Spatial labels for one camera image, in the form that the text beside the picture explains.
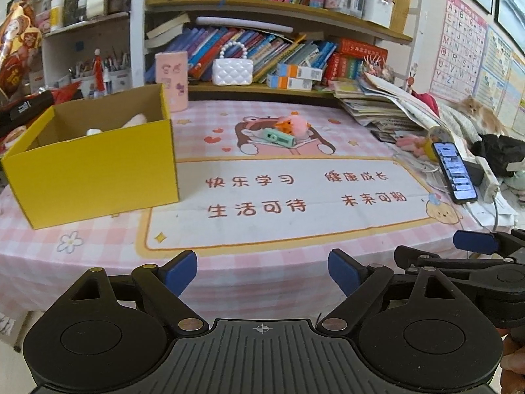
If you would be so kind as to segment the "person's right hand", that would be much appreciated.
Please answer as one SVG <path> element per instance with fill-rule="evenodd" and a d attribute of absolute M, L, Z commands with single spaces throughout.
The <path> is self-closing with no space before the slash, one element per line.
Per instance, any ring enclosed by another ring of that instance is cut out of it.
<path fill-rule="evenodd" d="M 524 346 L 517 344 L 509 335 L 509 329 L 498 329 L 504 339 L 503 357 L 500 363 L 502 394 L 523 394 L 525 390 L 525 352 Z"/>

